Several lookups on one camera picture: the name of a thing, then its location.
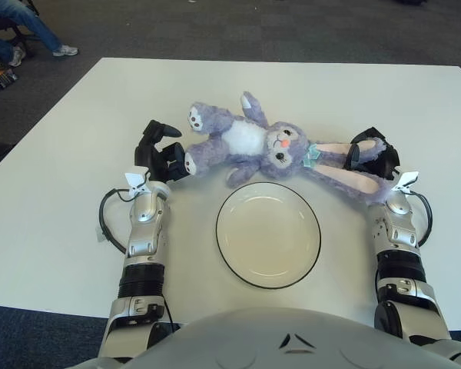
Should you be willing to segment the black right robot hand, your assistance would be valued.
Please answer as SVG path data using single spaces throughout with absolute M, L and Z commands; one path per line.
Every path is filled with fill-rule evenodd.
M 362 159 L 360 153 L 360 142 L 369 138 L 378 138 L 386 146 L 380 151 L 376 158 L 369 160 Z M 387 180 L 393 180 L 394 174 L 399 174 L 396 167 L 400 165 L 397 150 L 386 140 L 376 128 L 371 127 L 359 133 L 350 142 L 352 147 L 349 149 L 347 159 L 343 168 L 351 171 L 361 171 L 376 175 Z

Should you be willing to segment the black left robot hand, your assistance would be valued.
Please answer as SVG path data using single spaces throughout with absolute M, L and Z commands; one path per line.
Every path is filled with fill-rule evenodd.
M 181 136 L 181 132 L 175 127 L 150 120 L 135 149 L 134 165 L 146 167 L 151 181 L 167 183 L 187 177 L 189 173 L 184 165 L 185 152 L 180 142 L 175 142 L 161 150 L 156 148 L 156 144 L 165 137 Z

